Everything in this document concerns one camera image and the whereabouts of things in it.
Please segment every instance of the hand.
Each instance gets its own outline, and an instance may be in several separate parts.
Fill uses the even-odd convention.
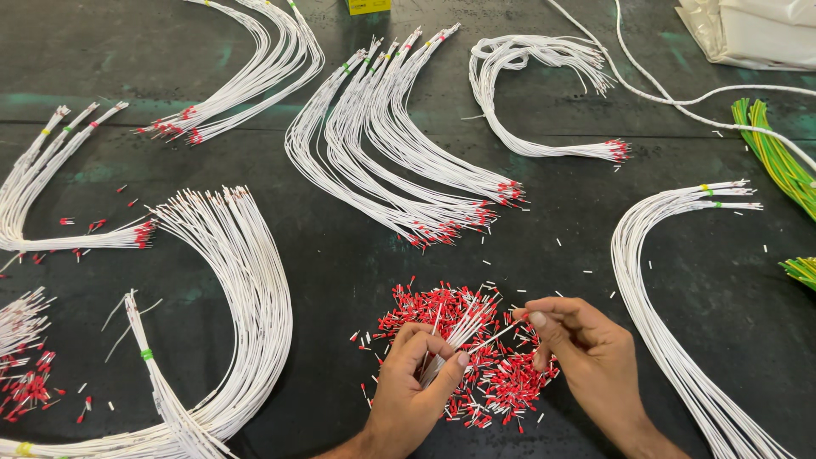
[[[425,323],[402,326],[379,370],[377,392],[363,431],[321,459],[403,459],[425,440],[470,361],[467,352],[454,355],[450,345],[438,334],[432,336],[432,331],[433,326]],[[414,374],[427,352],[446,362],[423,390]]]
[[[630,332],[580,298],[528,301],[513,318],[525,314],[541,338],[534,367],[555,354],[581,408],[627,457],[688,457],[646,416]]]

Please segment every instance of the yellow cable tie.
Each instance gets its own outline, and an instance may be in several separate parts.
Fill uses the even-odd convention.
[[[15,452],[22,457],[34,457],[34,455],[30,452],[31,447],[34,446],[33,443],[23,442],[17,445],[17,449]]]

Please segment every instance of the white plastic bag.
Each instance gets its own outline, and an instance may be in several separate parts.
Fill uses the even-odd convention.
[[[680,0],[685,27],[717,64],[816,70],[814,0]]]

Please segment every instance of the fingernail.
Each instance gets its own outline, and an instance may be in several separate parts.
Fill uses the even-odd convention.
[[[530,313],[530,321],[536,327],[543,327],[544,325],[547,325],[547,316],[544,315],[543,312],[533,311]]]

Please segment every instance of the left hand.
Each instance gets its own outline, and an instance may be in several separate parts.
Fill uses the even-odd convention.
[[[438,334],[432,336],[432,331],[433,326],[425,323],[402,326],[379,370],[377,392],[366,426],[357,437],[324,457],[403,459],[425,440],[470,361],[467,352],[455,354]],[[429,351],[446,362],[436,379],[423,390],[414,374]]]

